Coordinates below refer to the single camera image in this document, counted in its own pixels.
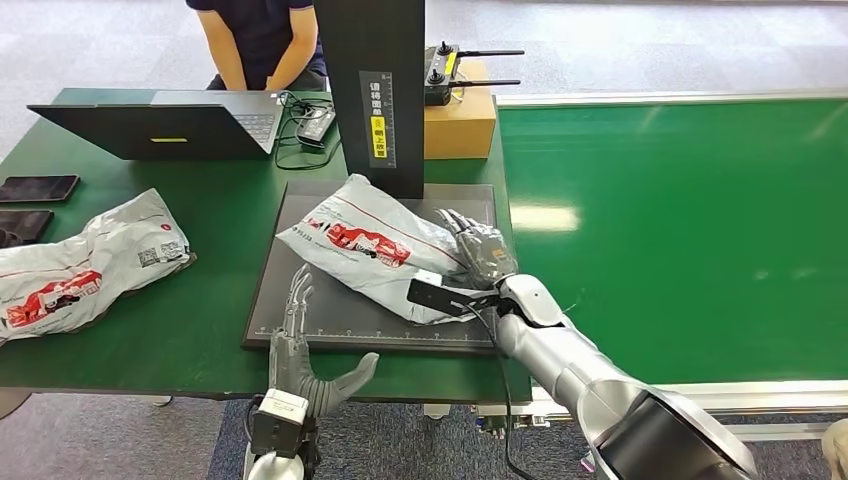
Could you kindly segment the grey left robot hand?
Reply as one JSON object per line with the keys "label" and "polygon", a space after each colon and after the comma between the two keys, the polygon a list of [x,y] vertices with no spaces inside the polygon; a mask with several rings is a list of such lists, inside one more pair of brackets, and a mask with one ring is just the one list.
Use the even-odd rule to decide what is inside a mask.
{"label": "grey left robot hand", "polygon": [[349,400],[374,377],[380,355],[365,354],[356,368],[332,380],[318,378],[304,333],[309,297],[314,292],[308,264],[292,276],[282,325],[270,339],[269,386],[307,400],[307,415],[325,416]]}

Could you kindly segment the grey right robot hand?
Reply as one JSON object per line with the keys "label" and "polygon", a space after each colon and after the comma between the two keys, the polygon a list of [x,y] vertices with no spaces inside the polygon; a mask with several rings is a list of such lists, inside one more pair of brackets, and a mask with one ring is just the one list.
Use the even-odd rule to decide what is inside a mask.
{"label": "grey right robot hand", "polygon": [[518,262],[501,231],[453,209],[437,209],[463,258],[468,281],[478,290],[495,287],[519,272]]}

